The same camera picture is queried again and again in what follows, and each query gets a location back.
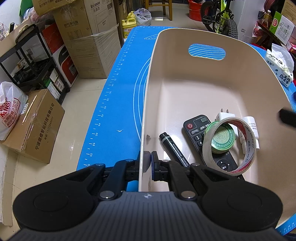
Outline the black marker pen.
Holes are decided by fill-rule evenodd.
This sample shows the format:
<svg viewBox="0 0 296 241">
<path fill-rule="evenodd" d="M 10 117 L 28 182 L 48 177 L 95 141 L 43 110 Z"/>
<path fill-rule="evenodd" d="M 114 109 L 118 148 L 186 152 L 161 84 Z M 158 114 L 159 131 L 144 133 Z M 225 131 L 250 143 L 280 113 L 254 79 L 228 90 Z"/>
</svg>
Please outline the black marker pen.
<svg viewBox="0 0 296 241">
<path fill-rule="evenodd" d="M 178 162 L 183 167 L 190 166 L 175 142 L 166 132 L 159 135 L 159 140 L 172 160 Z"/>
</svg>

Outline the white pill bottle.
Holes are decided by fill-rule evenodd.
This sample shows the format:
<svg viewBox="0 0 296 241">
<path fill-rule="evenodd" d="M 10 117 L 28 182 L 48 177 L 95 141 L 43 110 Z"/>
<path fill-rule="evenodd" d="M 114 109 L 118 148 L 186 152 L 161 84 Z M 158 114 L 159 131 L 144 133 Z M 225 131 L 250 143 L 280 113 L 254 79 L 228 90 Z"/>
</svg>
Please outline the white pill bottle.
<svg viewBox="0 0 296 241">
<path fill-rule="evenodd" d="M 255 136 L 255 140 L 256 140 L 256 148 L 260 149 L 260 146 L 259 146 L 259 134 L 258 134 L 255 118 L 253 116 L 245 116 L 245 117 L 243 117 L 243 120 L 252 129 L 252 131 L 254 133 L 254 136 Z M 243 133 L 241 131 L 238 131 L 238 134 L 239 134 L 239 140 L 240 140 L 241 145 L 242 145 L 242 152 L 243 152 L 243 154 L 245 154 L 246 153 L 246 141 L 245 141 L 245 138 L 243 137 Z"/>
</svg>

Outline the black TV remote control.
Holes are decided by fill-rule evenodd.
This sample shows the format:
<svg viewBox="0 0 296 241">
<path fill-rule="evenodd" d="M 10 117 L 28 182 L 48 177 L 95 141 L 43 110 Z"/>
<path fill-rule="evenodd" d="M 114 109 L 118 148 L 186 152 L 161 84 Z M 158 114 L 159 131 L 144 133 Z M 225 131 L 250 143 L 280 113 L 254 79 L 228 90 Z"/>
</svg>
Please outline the black TV remote control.
<svg viewBox="0 0 296 241">
<path fill-rule="evenodd" d="M 183 127 L 186 131 L 187 136 L 193 143 L 196 151 L 200 155 L 203 165 L 205 166 L 207 165 L 203 158 L 202 147 L 206 128 L 211 124 L 214 124 L 214 122 L 210 122 L 208 117 L 203 114 L 189 119 L 183 123 Z M 238 167 L 229 151 L 219 154 L 212 151 L 212 157 L 217 166 L 219 166 L 219 168 L 224 171 L 230 172 Z"/>
</svg>

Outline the white USB charger plug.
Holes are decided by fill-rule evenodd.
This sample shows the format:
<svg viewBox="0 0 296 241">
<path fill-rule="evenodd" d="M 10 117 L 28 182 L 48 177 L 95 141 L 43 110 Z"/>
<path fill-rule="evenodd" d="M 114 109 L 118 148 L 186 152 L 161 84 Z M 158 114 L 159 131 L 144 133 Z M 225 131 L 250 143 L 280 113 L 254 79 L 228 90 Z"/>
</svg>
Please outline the white USB charger plug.
<svg viewBox="0 0 296 241">
<path fill-rule="evenodd" d="M 229 109 L 227 109 L 226 111 L 223 111 L 223 109 L 221 109 L 220 112 L 215 117 L 215 121 L 221 121 L 225 118 L 232 118 L 232 117 L 235 117 L 235 114 L 229 113 Z"/>
</svg>

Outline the green round tin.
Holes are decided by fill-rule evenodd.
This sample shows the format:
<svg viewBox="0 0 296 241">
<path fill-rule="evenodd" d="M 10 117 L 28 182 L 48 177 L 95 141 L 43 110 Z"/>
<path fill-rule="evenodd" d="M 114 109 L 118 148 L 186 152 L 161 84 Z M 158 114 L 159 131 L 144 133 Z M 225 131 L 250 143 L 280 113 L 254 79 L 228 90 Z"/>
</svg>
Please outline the green round tin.
<svg viewBox="0 0 296 241">
<path fill-rule="evenodd" d="M 203 150 L 211 150 L 213 154 L 226 153 L 233 147 L 235 137 L 233 127 L 228 123 L 223 123 L 215 131 L 211 144 L 206 143 Z"/>
</svg>

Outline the beige plastic storage bin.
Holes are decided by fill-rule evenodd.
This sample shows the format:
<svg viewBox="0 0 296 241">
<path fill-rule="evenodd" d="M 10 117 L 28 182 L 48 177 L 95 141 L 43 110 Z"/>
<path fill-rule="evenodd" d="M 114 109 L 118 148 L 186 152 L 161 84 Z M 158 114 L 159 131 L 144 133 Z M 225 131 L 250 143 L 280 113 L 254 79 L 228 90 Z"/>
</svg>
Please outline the beige plastic storage bin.
<svg viewBox="0 0 296 241">
<path fill-rule="evenodd" d="M 253 116 L 259 149 L 244 179 L 275 192 L 283 203 L 280 223 L 295 214 L 295 128 L 278 118 L 290 108 L 287 95 L 264 56 L 224 35 L 169 28 L 156 39 L 145 88 L 140 151 L 167 159 L 159 135 L 167 133 L 190 163 L 200 163 L 183 128 L 221 110 Z"/>
</svg>

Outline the white tissue box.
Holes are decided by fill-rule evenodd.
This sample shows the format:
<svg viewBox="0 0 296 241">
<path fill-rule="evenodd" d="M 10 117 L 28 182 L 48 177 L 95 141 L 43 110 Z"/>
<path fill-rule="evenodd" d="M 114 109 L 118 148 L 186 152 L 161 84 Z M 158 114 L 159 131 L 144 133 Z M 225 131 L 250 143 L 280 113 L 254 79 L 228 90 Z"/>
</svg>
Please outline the white tissue box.
<svg viewBox="0 0 296 241">
<path fill-rule="evenodd" d="M 272 43 L 271 50 L 267 49 L 266 63 L 285 87 L 293 82 L 294 61 L 290 53 L 284 47 Z"/>
</svg>

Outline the green black bicycle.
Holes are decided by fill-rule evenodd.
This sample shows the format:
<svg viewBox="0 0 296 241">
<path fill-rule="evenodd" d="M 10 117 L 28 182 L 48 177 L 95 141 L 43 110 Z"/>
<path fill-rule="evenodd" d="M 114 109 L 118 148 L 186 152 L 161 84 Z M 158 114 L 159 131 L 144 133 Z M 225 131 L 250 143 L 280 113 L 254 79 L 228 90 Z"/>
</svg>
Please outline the green black bicycle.
<svg viewBox="0 0 296 241">
<path fill-rule="evenodd" d="M 200 13 L 208 31 L 238 39 L 237 24 L 230 9 L 231 0 L 205 1 Z"/>
</svg>

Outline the white red plastic bag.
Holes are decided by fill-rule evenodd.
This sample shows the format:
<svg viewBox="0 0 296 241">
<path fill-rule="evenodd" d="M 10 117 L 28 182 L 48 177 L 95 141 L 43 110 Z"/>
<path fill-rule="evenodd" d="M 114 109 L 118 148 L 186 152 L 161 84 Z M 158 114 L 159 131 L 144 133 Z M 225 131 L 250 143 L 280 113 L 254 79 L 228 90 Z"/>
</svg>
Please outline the white red plastic bag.
<svg viewBox="0 0 296 241">
<path fill-rule="evenodd" d="M 4 141 L 16 124 L 25 107 L 28 96 L 14 83 L 3 81 L 1 88 L 1 141 Z"/>
</svg>

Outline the red bucket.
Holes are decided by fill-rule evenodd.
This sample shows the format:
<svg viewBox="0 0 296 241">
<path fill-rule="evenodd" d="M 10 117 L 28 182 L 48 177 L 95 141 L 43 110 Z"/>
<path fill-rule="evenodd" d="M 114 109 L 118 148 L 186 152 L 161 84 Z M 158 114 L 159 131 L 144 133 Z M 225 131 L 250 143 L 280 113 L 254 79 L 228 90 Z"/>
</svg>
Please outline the red bucket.
<svg viewBox="0 0 296 241">
<path fill-rule="evenodd" d="M 202 21 L 201 6 L 203 1 L 189 0 L 189 18 L 198 22 Z"/>
</svg>

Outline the black metal shelf cart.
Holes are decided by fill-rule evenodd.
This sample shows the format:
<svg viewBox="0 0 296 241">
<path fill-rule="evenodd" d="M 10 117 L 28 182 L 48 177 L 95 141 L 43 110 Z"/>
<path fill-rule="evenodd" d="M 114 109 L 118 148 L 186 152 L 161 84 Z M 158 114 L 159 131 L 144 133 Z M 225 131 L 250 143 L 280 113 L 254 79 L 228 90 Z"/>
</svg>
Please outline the black metal shelf cart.
<svg viewBox="0 0 296 241">
<path fill-rule="evenodd" d="M 48 89 L 60 104 L 70 91 L 35 24 L 24 27 L 1 54 L 1 70 L 21 90 Z"/>
</svg>

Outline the yellow detergent jug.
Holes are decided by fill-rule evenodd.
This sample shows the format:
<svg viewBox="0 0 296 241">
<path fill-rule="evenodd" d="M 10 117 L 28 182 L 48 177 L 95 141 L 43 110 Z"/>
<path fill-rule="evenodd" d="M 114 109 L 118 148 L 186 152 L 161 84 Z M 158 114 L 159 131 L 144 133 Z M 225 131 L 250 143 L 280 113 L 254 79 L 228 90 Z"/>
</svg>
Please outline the yellow detergent jug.
<svg viewBox="0 0 296 241">
<path fill-rule="evenodd" d="M 131 11 L 126 19 L 121 20 L 121 25 L 123 29 L 123 39 L 126 41 L 128 35 L 130 34 L 131 30 L 137 26 L 136 15 L 134 11 Z"/>
</svg>

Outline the large stacked cardboard box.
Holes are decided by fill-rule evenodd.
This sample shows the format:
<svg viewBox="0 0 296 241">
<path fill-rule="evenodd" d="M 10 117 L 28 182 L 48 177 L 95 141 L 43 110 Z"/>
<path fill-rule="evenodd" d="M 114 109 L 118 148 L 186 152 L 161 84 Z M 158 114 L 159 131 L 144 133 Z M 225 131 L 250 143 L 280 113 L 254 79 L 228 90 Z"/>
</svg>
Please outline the large stacked cardboard box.
<svg viewBox="0 0 296 241">
<path fill-rule="evenodd" d="M 74 1 L 52 11 L 81 78 L 107 78 L 121 50 L 113 1 Z"/>
</svg>

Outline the clear plastic bag on floor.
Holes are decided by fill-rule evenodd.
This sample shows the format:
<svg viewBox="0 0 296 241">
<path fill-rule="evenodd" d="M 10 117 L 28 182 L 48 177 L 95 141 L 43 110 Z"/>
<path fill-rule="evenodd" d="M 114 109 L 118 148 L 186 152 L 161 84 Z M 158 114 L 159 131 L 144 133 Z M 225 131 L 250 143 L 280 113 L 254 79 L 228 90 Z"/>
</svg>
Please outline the clear plastic bag on floor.
<svg viewBox="0 0 296 241">
<path fill-rule="evenodd" d="M 145 9 L 140 8 L 134 12 L 135 19 L 138 26 L 150 26 L 152 22 L 152 15 L 151 13 Z"/>
</svg>

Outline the top open cardboard box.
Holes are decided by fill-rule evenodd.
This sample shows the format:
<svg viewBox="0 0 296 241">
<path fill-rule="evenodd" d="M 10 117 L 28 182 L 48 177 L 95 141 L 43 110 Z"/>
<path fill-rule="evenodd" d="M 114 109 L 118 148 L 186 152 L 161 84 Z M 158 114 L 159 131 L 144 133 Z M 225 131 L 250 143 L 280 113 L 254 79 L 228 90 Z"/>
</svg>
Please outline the top open cardboard box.
<svg viewBox="0 0 296 241">
<path fill-rule="evenodd" d="M 35 12 L 38 16 L 42 16 L 71 2 L 72 1 L 68 0 L 32 0 Z"/>
</svg>

